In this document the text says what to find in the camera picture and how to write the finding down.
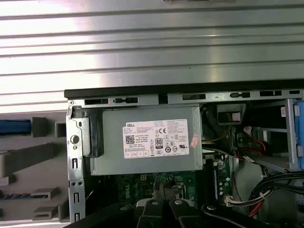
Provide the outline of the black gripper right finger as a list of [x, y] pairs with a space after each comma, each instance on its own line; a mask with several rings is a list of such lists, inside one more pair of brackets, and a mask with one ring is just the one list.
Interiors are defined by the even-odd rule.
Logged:
[[217, 204], [205, 204], [200, 208], [184, 199], [176, 198], [171, 183], [166, 183], [166, 201], [180, 228], [238, 228], [234, 212]]

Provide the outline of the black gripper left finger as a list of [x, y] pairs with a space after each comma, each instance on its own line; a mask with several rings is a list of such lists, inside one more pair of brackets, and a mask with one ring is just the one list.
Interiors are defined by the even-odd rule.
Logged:
[[161, 228], [165, 203], [164, 186], [154, 183], [154, 197], [136, 207], [119, 202], [68, 225], [70, 228]]

